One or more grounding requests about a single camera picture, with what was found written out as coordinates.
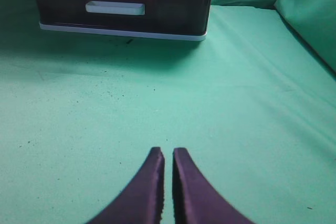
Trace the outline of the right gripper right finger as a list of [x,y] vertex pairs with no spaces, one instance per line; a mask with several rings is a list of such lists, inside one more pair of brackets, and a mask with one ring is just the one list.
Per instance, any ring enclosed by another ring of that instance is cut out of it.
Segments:
[[216,191],[183,147],[173,151],[172,195],[175,223],[252,223]]

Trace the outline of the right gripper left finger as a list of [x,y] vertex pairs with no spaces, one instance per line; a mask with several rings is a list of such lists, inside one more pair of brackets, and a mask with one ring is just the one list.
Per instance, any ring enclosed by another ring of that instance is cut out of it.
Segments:
[[164,206],[164,167],[161,149],[151,148],[123,191],[88,222],[160,223]]

